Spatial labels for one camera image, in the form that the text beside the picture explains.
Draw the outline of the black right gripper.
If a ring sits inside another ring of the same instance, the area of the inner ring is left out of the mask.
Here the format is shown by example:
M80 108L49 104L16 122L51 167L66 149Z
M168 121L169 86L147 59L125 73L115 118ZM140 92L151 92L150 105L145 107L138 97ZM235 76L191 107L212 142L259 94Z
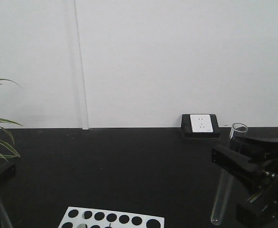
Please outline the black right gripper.
M237 204L237 220L248 228L261 228L278 219L278 138L236 136L234 141L240 153L216 145L211 160L251 193Z

